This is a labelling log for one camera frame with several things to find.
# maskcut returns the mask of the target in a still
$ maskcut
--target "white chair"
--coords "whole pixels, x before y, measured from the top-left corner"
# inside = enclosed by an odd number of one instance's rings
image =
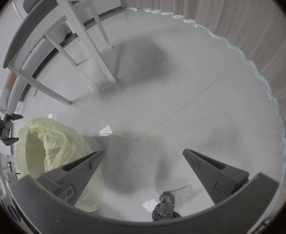
[[[111,48],[109,39],[91,0],[40,0],[33,6],[17,30],[8,48],[3,68],[9,68],[21,79],[28,82],[28,84],[34,86],[52,98],[69,105],[70,100],[47,88],[22,69],[25,61],[31,53],[31,50],[36,47],[43,35],[51,41],[51,43],[67,58],[67,60],[71,62],[71,64],[74,66],[77,65],[77,63],[50,36],[52,31],[68,20],[110,82],[116,83],[115,78],[108,69],[101,54],[94,45],[94,42],[78,16],[78,12],[87,7],[90,8],[108,47]]]

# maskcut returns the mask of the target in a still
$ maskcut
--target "oval logo label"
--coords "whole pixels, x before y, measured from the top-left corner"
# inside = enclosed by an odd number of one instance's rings
[[[21,215],[18,213],[18,211],[12,206],[8,205],[8,212],[14,218],[15,221],[20,222],[21,221]]]

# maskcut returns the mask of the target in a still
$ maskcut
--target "curtain fold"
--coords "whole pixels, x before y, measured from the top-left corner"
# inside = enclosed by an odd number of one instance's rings
[[[183,15],[240,48],[268,81],[278,101],[286,136],[286,17],[273,0],[122,0],[122,6]],[[286,169],[270,216],[285,201]]]

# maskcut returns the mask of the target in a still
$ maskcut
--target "crumpled black plastic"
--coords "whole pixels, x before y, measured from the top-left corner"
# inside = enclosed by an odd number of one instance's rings
[[[161,194],[159,201],[160,203],[155,206],[152,212],[153,221],[181,217],[179,213],[174,211],[175,197],[170,192]]]

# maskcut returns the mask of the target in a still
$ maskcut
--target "black baseboard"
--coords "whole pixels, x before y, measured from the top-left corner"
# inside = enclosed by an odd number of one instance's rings
[[[121,9],[124,9],[124,8],[121,7],[121,6],[119,6],[119,7],[116,7],[116,8],[114,8],[114,9],[111,9],[111,10],[108,10],[108,11],[106,11],[106,12],[103,12],[103,13],[99,14],[99,18],[102,18],[102,17],[104,17],[104,16],[107,16],[107,15],[109,15],[109,14],[111,14],[111,13],[113,13],[113,12],[116,12],[116,11],[118,11],[118,10],[121,10]],[[83,23],[83,25],[84,25],[84,26],[87,26],[87,25],[89,25],[90,23],[92,23],[92,22],[94,22],[94,21],[95,21],[94,18],[91,18],[91,19],[85,21],[85,22]],[[64,41],[62,41],[62,42],[60,43],[60,45],[61,45],[62,47],[65,47],[65,46],[67,45],[66,40],[67,40],[71,35],[73,35],[72,32],[69,32],[69,33],[65,36]],[[49,61],[50,61],[57,53],[58,53],[58,50],[57,50],[56,48],[54,48],[54,49],[48,54],[48,56],[43,60],[43,62],[40,63],[40,65],[38,66],[38,68],[36,69],[36,71],[34,72],[34,74],[32,75],[32,77],[36,79],[36,78],[38,77],[38,75],[40,74],[40,72],[45,68],[45,66],[49,63]],[[22,96],[21,96],[21,98],[20,98],[20,101],[21,101],[21,102],[24,101],[24,99],[25,99],[25,97],[26,97],[26,95],[27,95],[27,93],[28,93],[28,91],[29,91],[30,88],[31,88],[31,85],[30,85],[30,84],[27,84],[26,87],[25,87],[25,89],[24,89],[24,91],[23,91],[23,93],[22,93]]]

